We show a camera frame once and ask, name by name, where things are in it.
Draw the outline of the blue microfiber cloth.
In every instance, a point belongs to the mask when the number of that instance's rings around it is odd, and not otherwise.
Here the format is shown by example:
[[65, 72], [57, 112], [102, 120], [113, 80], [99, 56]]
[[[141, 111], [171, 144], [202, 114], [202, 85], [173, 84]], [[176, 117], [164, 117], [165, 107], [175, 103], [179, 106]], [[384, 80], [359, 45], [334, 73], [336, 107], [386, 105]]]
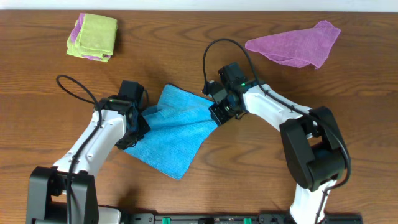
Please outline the blue microfiber cloth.
[[158, 103], [142, 112], [150, 131], [124, 152], [180, 180], [205, 139], [218, 127], [209, 111], [212, 104], [167, 84]]

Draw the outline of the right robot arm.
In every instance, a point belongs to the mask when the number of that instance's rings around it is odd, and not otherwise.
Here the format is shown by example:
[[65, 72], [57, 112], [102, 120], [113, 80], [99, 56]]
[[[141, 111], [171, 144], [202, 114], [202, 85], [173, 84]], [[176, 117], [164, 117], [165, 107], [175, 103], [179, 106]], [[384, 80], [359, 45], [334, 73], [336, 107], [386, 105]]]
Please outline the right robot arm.
[[254, 114], [280, 132], [287, 167], [296, 181], [290, 216], [295, 223], [320, 223], [330, 191], [347, 181], [350, 158], [333, 113], [311, 109], [276, 93], [264, 81], [249, 80], [237, 63], [218, 71], [220, 82], [205, 80], [203, 93], [214, 104], [211, 117], [221, 126], [243, 113]]

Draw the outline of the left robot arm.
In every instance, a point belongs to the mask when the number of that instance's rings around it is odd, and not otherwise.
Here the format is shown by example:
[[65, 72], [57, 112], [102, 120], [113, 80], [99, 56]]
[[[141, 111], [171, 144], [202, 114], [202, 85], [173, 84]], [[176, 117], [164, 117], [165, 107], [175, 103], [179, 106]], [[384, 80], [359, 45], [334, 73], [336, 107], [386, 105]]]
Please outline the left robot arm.
[[124, 80], [117, 95], [94, 102], [72, 148], [52, 167], [32, 171], [27, 223], [122, 223], [122, 211], [99, 205], [95, 179], [113, 147], [133, 147], [150, 131], [140, 108], [146, 96], [142, 85]]

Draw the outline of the purple microfiber cloth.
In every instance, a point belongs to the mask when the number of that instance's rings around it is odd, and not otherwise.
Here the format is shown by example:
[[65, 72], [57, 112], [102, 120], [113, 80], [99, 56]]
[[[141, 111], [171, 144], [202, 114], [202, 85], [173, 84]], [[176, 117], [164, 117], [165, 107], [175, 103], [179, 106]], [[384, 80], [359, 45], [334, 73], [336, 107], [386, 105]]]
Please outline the purple microfiber cloth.
[[327, 60], [341, 29], [324, 20], [314, 27], [251, 39], [245, 48], [280, 65], [319, 69]]

